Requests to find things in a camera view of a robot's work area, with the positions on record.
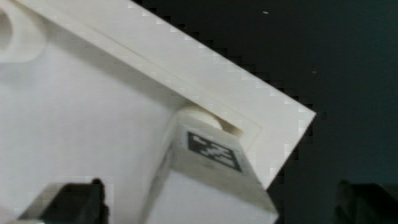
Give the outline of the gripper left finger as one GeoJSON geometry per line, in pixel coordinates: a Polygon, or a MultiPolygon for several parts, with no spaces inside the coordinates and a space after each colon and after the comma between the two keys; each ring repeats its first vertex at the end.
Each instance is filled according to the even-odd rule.
{"type": "Polygon", "coordinates": [[[51,184],[33,199],[17,220],[35,224],[108,224],[110,210],[104,203],[104,184],[51,184]]]}

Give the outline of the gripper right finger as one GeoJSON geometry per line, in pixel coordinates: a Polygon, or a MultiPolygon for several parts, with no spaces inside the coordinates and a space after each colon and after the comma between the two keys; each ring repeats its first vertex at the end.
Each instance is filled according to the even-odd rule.
{"type": "Polygon", "coordinates": [[[339,182],[334,224],[398,224],[398,184],[339,182]]]}

